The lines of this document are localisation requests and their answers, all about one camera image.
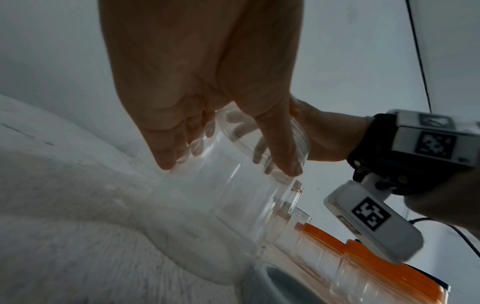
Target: table surface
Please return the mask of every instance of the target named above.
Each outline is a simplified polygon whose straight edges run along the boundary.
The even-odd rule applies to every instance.
[[[51,113],[0,96],[1,303],[240,303],[176,266],[127,206],[151,176]]]

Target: clear plastic container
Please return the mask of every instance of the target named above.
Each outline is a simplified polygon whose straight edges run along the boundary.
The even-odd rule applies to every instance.
[[[275,199],[277,201],[278,211],[274,211],[275,217],[270,221],[267,228],[265,242],[270,244],[276,241],[292,217],[295,206],[302,194],[303,185],[295,180],[291,190],[285,194],[285,198]]]
[[[310,224],[297,224],[300,238],[293,260],[325,286],[337,276],[345,244]]]
[[[254,164],[262,134],[234,103],[218,111],[215,122],[202,155],[164,174],[137,211],[151,241],[170,259],[202,278],[232,284],[254,261],[280,210],[274,196],[284,197],[293,178],[273,165],[268,149]],[[303,165],[310,143],[294,120],[291,125]]]
[[[290,220],[283,229],[280,237],[273,242],[274,246],[283,251],[287,255],[292,255],[293,250],[300,238],[300,231],[295,229],[295,226],[299,224],[308,224],[312,220],[312,217],[303,212],[302,210],[295,208],[291,213]]]
[[[385,261],[352,240],[330,288],[342,304],[445,304],[449,294],[419,271]]]

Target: human hand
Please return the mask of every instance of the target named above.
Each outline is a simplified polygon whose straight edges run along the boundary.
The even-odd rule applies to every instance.
[[[233,100],[275,164],[302,173],[289,115],[302,0],[100,0],[99,10],[118,96],[160,168],[209,123],[211,135],[215,111]]]
[[[290,113],[300,124],[310,140],[308,160],[341,161],[358,146],[369,126],[364,117],[357,117],[339,113],[322,112],[304,101],[292,97]],[[226,117],[229,123],[237,123],[233,138],[255,131],[258,127],[252,118],[241,112],[230,112]],[[264,138],[257,143],[253,162],[258,164],[268,146]],[[273,165],[265,166],[265,173],[272,172]]]

